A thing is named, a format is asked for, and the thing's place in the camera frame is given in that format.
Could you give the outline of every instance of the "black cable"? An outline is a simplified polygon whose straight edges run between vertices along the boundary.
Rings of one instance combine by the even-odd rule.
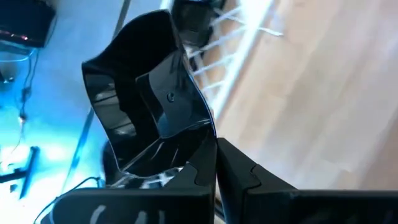
[[[43,208],[43,210],[36,216],[35,220],[33,221],[33,224],[36,223],[37,219],[44,213],[44,211],[46,211],[46,209],[48,209],[52,204],[54,204],[55,201],[57,201],[57,199],[58,199],[59,197],[61,197],[62,195],[65,195],[65,194],[71,192],[72,190],[76,190],[78,187],[80,187],[80,186],[83,185],[85,182],[87,182],[88,180],[91,180],[91,179],[95,180],[96,183],[97,183],[97,187],[100,188],[100,180],[101,180],[100,177],[87,177],[87,178],[84,179],[82,182],[80,182],[78,185],[76,185],[74,188],[72,188],[72,189],[68,190],[66,193],[61,194],[60,196],[56,197],[56,198],[55,198],[54,200],[52,200],[48,205],[46,205],[46,206]]]
[[[55,27],[57,26],[57,22],[58,22],[58,17],[55,16],[54,22],[53,22],[53,26],[52,26],[52,30],[51,30],[51,33],[50,33],[49,37],[47,38],[47,42],[45,43],[45,46],[47,46],[49,44],[52,36],[54,35],[54,31],[55,31]],[[27,75],[25,77],[24,85],[22,87],[22,93],[21,93],[22,106],[19,108],[19,119],[21,119],[21,131],[19,133],[19,139],[18,139],[18,142],[17,142],[16,146],[10,152],[10,157],[11,157],[12,153],[21,144],[22,139],[24,138],[24,125],[25,125],[25,122],[26,122],[26,119],[27,119],[25,106],[26,106],[26,103],[27,103],[28,99],[32,95],[32,85],[33,85],[33,80],[34,80],[35,74],[36,74],[37,62],[39,61],[39,54],[40,54],[40,50],[37,49],[36,60],[35,60],[35,63],[33,65],[33,68],[32,68],[32,57],[31,57],[31,55],[29,56],[29,59],[28,59],[28,61],[29,61],[28,72],[27,72]]]

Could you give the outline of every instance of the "screw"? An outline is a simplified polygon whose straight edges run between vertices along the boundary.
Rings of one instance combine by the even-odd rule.
[[[173,103],[173,102],[174,102],[174,93],[170,92],[170,93],[167,94],[166,97],[167,97],[167,100],[168,100],[170,103]]]

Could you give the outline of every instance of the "white rod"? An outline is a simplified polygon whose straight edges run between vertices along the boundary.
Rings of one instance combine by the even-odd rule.
[[[207,66],[205,66],[205,67],[203,67],[203,68],[201,68],[199,70],[196,70],[193,73],[193,76],[199,75],[199,74],[201,74],[204,71],[207,71],[207,70],[210,70],[210,69],[212,69],[212,68],[214,68],[216,66],[222,65],[222,64],[226,63],[228,60],[231,60],[233,57],[234,57],[234,54],[227,55],[227,56],[223,57],[221,60],[218,60],[218,61],[216,61],[216,62],[214,62],[214,63],[212,63],[210,65],[207,65]]]
[[[256,19],[256,21],[250,22],[248,24],[248,29],[241,41],[241,45],[239,46],[238,51],[236,52],[236,57],[231,63],[231,66],[229,67],[227,71],[227,76],[225,79],[225,84],[223,88],[218,92],[217,97],[215,100],[212,102],[212,108],[214,111],[214,117],[215,119],[218,119],[220,116],[222,109],[224,105],[226,104],[229,94],[234,87],[234,83],[239,76],[240,69],[243,67],[244,60],[248,56],[251,48],[254,45],[254,42],[256,40],[257,33],[259,31],[259,27],[262,26],[262,23],[264,22],[264,19],[269,13],[269,10],[272,6],[273,0],[269,0],[265,5],[264,8],[262,9],[261,12],[264,12],[259,16],[259,18]]]
[[[213,20],[210,23],[210,26],[214,26],[215,24],[227,19],[229,16],[232,16],[233,14],[238,13],[241,9],[242,9],[242,6],[239,6],[239,7],[236,7],[234,9],[230,10],[229,12],[222,13],[222,15],[220,15],[220,17],[216,18],[215,20]]]
[[[200,50],[197,50],[197,51],[193,52],[192,54],[188,55],[188,58],[192,58],[192,57],[194,57],[196,55],[200,55],[203,51],[209,50],[212,47],[215,47],[215,46],[217,46],[219,44],[222,44],[224,41],[226,41],[226,40],[238,35],[239,33],[243,32],[245,30],[246,30],[246,26],[242,26],[242,27],[230,32],[229,34],[225,35],[224,37],[222,37],[222,38],[220,38],[220,39],[218,39],[218,40],[216,40],[216,41],[214,41],[214,42],[202,47]]]
[[[214,87],[218,87],[218,86],[222,85],[223,83],[225,83],[224,80],[219,81],[219,82],[216,82],[216,83],[213,83],[213,84],[211,84],[211,85],[209,85],[209,86],[206,86],[206,87],[204,87],[204,88],[201,89],[201,90],[202,90],[202,91],[207,91],[207,90],[212,89],[212,88],[214,88]]]
[[[221,10],[219,10],[219,9],[214,9],[214,11],[215,11],[217,14],[219,14],[219,15],[222,15],[222,13],[223,13],[223,11],[221,11]],[[228,16],[227,18],[228,18],[228,19],[231,19],[232,21],[236,21],[236,22],[238,22],[238,23],[240,23],[240,24],[245,24],[245,22],[244,22],[243,20],[241,20],[240,18],[237,18],[237,17],[235,17],[235,16]],[[284,35],[282,32],[274,31],[274,30],[272,30],[272,29],[270,29],[270,28],[260,27],[259,30],[264,31],[264,32],[267,32],[268,34],[274,35],[274,36],[277,36],[277,37],[280,37],[280,36],[283,36],[283,35]]]

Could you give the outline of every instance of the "glossy black plastic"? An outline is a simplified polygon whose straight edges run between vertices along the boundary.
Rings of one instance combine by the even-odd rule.
[[[45,220],[57,224],[213,223],[216,157],[216,139],[208,133],[164,188],[73,190],[55,202]]]
[[[87,93],[109,137],[108,180],[184,166],[215,129],[167,11],[139,16],[82,66]]]

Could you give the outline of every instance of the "white railing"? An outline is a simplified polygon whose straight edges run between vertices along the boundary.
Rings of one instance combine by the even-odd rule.
[[[187,47],[187,54],[189,58],[194,59],[198,69],[194,71],[195,79],[200,79],[200,88],[205,95],[208,104],[214,112],[214,117],[217,119],[234,87],[239,73],[244,65],[246,57],[249,55],[256,36],[259,32],[267,32],[270,35],[281,36],[283,33],[262,27],[265,18],[271,15],[273,0],[227,0],[236,1],[236,7],[227,12],[215,9],[218,17],[215,17],[210,26],[213,27],[214,41],[208,43],[201,49],[192,50]],[[162,9],[170,9],[173,1],[163,0],[161,4]],[[232,20],[240,24],[234,30],[227,34],[221,32],[221,23],[225,20]],[[241,36],[238,48],[234,52],[229,52],[226,46],[228,40]],[[210,50],[214,47],[219,47],[221,58],[204,66],[201,53]],[[208,72],[215,67],[224,66],[225,74],[223,79],[217,82],[209,82]]]

